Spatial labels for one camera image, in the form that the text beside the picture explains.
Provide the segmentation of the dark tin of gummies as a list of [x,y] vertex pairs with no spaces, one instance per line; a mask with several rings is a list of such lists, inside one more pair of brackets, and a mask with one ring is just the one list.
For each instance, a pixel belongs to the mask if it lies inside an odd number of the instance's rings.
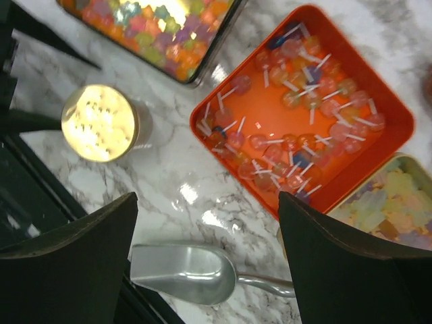
[[58,1],[77,20],[181,84],[204,74],[243,1]]

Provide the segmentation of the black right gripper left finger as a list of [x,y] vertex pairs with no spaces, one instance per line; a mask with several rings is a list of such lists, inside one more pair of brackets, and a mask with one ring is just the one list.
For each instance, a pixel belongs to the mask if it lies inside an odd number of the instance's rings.
[[1,249],[2,323],[112,323],[138,198]]

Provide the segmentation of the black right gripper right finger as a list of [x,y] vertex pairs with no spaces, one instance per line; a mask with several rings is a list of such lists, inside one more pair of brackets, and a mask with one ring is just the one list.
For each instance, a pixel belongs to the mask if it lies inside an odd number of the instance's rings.
[[377,238],[280,192],[303,323],[430,323],[431,251]]

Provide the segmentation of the gold jar lid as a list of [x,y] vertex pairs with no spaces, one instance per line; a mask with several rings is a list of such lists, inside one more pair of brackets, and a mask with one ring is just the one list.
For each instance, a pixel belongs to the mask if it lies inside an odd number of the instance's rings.
[[91,84],[75,90],[66,100],[61,131],[83,159],[105,163],[120,158],[136,144],[139,119],[121,92]]

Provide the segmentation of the clear glass jar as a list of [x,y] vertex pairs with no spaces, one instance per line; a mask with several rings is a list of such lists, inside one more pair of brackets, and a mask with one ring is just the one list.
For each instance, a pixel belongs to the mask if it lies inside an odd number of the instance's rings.
[[153,118],[151,112],[144,101],[136,98],[130,99],[130,104],[136,113],[136,139],[132,149],[144,148],[151,138],[153,132]]

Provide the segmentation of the silver metal scoop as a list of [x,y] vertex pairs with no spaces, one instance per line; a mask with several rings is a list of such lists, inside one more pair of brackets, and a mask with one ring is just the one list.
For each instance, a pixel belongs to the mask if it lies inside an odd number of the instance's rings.
[[241,273],[224,250],[203,244],[135,245],[131,249],[130,280],[137,286],[201,306],[225,302],[237,284],[283,298],[296,296],[292,282]]

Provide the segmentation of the gold popsicle candy tin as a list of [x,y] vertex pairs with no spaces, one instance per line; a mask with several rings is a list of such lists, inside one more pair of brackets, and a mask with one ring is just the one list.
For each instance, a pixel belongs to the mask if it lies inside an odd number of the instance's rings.
[[378,238],[431,250],[431,176],[415,158],[397,154],[328,215]]

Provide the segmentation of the orange lollipop tin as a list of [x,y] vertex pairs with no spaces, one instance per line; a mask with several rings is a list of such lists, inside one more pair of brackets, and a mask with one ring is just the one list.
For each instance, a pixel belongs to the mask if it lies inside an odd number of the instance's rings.
[[[414,132],[414,117],[321,8],[311,4],[297,7],[266,40],[270,41],[271,38],[281,35],[288,24],[293,22],[303,22],[309,32],[318,36],[324,49],[341,62],[343,76],[352,77],[361,89],[372,96],[378,111],[384,114],[386,121],[384,130],[370,135],[359,152],[340,157],[325,167],[323,185],[312,194],[310,205],[322,213],[328,213],[388,162],[410,139]],[[200,135],[197,121],[204,115],[206,109],[216,111],[217,95],[226,94],[232,79],[242,74],[251,77],[251,91],[242,96],[231,94],[224,103],[232,110],[237,121],[243,117],[246,119],[245,134],[259,133],[273,139],[289,133],[296,135],[313,133],[325,136],[331,125],[335,123],[334,119],[328,119],[316,112],[314,123],[310,124],[310,114],[305,108],[290,111],[283,107],[282,89],[273,86],[264,87],[263,77],[253,65],[254,57],[265,48],[265,45],[266,42],[262,42],[191,113],[192,133],[207,149],[211,146]]]

